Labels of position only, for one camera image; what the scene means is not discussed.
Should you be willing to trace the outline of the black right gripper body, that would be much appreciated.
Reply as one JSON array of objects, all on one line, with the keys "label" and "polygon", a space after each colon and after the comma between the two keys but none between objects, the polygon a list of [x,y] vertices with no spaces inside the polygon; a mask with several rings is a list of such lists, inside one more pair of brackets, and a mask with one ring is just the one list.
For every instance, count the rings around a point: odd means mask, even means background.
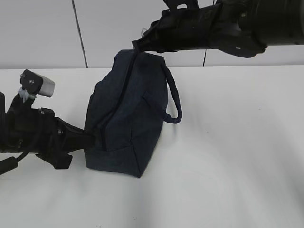
[{"label": "black right gripper body", "polygon": [[216,30],[227,8],[227,0],[218,0],[203,8],[196,0],[165,0],[164,3],[168,8],[142,37],[159,36],[166,52],[218,49],[227,53],[227,44]]}]

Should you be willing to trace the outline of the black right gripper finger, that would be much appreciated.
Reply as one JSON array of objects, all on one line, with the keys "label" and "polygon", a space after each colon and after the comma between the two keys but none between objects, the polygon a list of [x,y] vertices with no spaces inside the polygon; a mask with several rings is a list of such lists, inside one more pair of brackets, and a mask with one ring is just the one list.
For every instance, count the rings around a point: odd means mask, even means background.
[{"label": "black right gripper finger", "polygon": [[132,41],[132,46],[134,50],[138,52],[157,52],[164,53],[166,49],[164,48],[159,36],[144,36],[138,40]]}]

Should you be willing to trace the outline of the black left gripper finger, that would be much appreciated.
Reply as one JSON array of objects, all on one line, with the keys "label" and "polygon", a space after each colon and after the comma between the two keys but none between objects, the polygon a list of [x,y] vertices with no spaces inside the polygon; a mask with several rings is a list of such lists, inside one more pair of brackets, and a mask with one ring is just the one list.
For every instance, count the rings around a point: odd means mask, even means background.
[{"label": "black left gripper finger", "polygon": [[85,130],[63,121],[63,151],[73,152],[90,149],[95,145],[95,137]]}]

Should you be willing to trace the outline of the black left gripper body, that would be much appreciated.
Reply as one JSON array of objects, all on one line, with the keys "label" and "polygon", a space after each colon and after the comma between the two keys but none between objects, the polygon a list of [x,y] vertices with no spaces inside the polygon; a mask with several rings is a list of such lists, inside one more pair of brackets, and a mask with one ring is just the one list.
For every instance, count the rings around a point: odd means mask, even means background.
[{"label": "black left gripper body", "polygon": [[18,153],[4,160],[5,169],[15,169],[30,153],[55,169],[68,169],[71,152],[63,151],[63,121],[51,109],[34,109],[36,96],[19,90],[4,112],[4,151]]}]

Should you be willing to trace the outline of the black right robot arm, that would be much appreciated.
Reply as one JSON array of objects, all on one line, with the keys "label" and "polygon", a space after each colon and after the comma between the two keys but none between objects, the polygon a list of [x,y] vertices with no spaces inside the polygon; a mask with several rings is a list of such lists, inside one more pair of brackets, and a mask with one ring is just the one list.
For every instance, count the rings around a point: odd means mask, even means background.
[{"label": "black right robot arm", "polygon": [[143,36],[139,52],[217,49],[252,58],[269,46],[304,43],[302,0],[218,0],[200,8],[196,0],[168,0],[167,9]]}]

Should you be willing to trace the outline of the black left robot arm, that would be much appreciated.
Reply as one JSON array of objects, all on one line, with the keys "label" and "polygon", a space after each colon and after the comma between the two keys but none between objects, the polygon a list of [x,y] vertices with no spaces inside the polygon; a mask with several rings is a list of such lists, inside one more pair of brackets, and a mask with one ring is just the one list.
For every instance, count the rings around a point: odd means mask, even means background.
[{"label": "black left robot arm", "polygon": [[18,153],[0,162],[1,174],[18,167],[28,154],[51,164],[56,170],[69,168],[71,152],[90,149],[95,137],[55,116],[51,109],[32,108],[33,99],[23,101],[17,94],[8,110],[5,95],[0,95],[0,151]]}]

